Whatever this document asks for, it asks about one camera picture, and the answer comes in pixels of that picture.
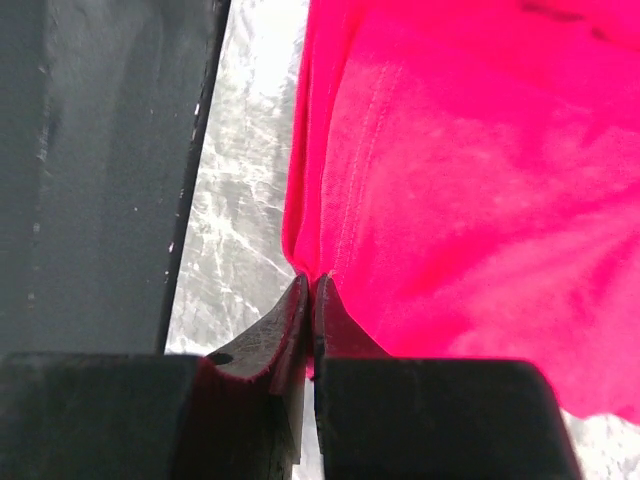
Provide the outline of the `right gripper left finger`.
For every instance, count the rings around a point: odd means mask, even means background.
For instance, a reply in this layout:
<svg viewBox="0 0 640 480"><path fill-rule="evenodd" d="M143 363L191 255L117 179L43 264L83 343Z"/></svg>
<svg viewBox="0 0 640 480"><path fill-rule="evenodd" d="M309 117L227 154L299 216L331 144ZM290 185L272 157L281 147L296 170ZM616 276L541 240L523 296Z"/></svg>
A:
<svg viewBox="0 0 640 480"><path fill-rule="evenodd" d="M172 478L291 478L301 451L308 307L300 275L254 325L199 359Z"/></svg>

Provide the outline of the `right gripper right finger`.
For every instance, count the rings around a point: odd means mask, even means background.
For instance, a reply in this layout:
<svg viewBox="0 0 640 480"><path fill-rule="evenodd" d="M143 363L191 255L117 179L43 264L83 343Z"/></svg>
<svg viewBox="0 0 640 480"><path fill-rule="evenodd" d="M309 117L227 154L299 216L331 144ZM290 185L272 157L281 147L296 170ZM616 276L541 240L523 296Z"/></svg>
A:
<svg viewBox="0 0 640 480"><path fill-rule="evenodd" d="M366 389L361 374L388 354L346 311L336 283L323 275L317 285L314 320L314 411L326 479L362 479Z"/></svg>

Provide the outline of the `pink t shirt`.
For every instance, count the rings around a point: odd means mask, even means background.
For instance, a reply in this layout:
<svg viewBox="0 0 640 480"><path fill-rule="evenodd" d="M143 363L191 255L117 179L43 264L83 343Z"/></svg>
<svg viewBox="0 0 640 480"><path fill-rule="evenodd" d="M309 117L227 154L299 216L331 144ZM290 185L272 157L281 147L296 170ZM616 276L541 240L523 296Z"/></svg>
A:
<svg viewBox="0 0 640 480"><path fill-rule="evenodd" d="M639 419L639 5L314 1L282 230L402 357Z"/></svg>

